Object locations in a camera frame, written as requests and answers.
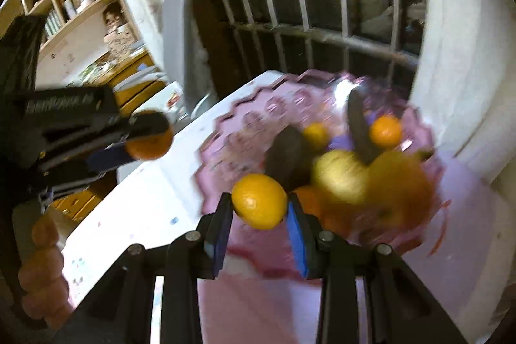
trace pink glass plate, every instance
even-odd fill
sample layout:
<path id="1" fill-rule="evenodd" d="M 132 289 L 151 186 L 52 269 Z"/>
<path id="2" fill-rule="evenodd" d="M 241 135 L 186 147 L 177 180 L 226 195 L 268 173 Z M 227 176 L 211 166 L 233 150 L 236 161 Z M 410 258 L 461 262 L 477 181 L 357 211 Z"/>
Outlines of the pink glass plate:
<path id="1" fill-rule="evenodd" d="M 214 212 L 221 193 L 231 192 L 241 177 L 264 171 L 265 152 L 287 125 L 302 129 L 320 122 L 332 137 L 345 138 L 347 97 L 357 85 L 367 94 L 368 118 L 389 113 L 401 118 L 404 151 L 433 147 L 432 132 L 420 123 L 416 110 L 369 78 L 317 70 L 308 70 L 301 76 L 286 74 L 271 86 L 258 87 L 251 96 L 234 102 L 228 114 L 215 120 L 216 130 L 199 148 L 202 165 L 195 174 L 204 197 L 202 213 Z M 430 158 L 424 167 L 437 183 L 443 172 L 439 159 Z M 438 210 L 436 197 L 427 222 Z M 368 243 L 388 242 L 404 253 L 423 243 L 426 225 L 405 232 L 376 232 Z M 353 232 L 348 240 L 357 240 L 358 234 Z M 246 258 L 264 277 L 299 278 L 285 223 L 270 231 L 258 231 L 235 216 L 228 253 Z"/>

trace table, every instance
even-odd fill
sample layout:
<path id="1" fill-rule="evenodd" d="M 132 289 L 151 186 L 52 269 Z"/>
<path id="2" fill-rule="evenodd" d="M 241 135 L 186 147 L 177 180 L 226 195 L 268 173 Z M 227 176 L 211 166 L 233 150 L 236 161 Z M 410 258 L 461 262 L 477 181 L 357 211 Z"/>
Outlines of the table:
<path id="1" fill-rule="evenodd" d="M 267 71 L 247 83 L 229 97 L 214 105 L 204 115 L 193 121 L 177 134 L 169 153 L 154 162 L 145 162 L 130 174 L 96 209 L 79 225 L 68 238 L 63 250 L 64 275 L 70 283 L 71 296 L 76 303 L 93 287 L 116 258 L 132 243 L 141 243 L 146 248 L 161 246 L 177 236 L 192 230 L 199 220 L 201 195 L 195 184 L 194 173 L 200 165 L 198 147 L 213 130 L 213 120 L 230 110 L 231 103 L 253 93 L 257 86 L 270 85 L 281 73 Z M 488 187 L 478 182 L 473 174 L 456 160 L 442 154 L 447 172 L 460 174 L 462 185 L 454 185 L 454 177 L 443 179 L 443 188 L 454 194 L 457 203 L 450 209 L 450 223 L 455 230 L 445 236 L 443 249 L 454 249 L 459 244 L 460 252 L 450 251 L 441 264 L 440 276 L 429 276 L 431 260 L 413 260 L 411 252 L 404 258 L 423 279 L 429 289 L 450 313 L 462 333 L 470 342 L 483 332 L 504 289 L 516 246 L 516 223 L 510 207 Z M 483 206 L 491 221 L 468 218 L 470 202 Z M 430 235 L 439 236 L 440 221 L 436 220 Z M 468 246 L 468 235 L 474 235 L 484 228 L 490 242 L 484 245 L 485 255 Z M 432 247 L 423 244 L 421 247 Z M 453 277 L 455 261 L 472 267 L 479 267 L 476 281 Z M 249 320 L 248 332 L 253 338 L 247 342 L 277 340 L 271 331 L 276 331 L 282 342 L 314 342 L 318 313 L 318 290 L 306 289 L 304 285 L 288 280 L 257 280 L 249 276 L 248 267 L 241 261 L 227 258 L 224 269 L 231 272 L 245 272 L 246 276 L 222 275 L 217 281 L 200 282 L 203 296 L 201 311 L 213 314 L 213 319 L 203 318 L 205 342 L 213 344 L 238 339 L 238 329 L 217 329 L 220 316 L 217 307 L 234 307 L 235 321 Z M 443 282 L 451 281 L 450 293 L 443 293 Z M 265 310 L 267 305 L 287 314 Z M 268 327 L 261 327 L 268 322 Z"/>

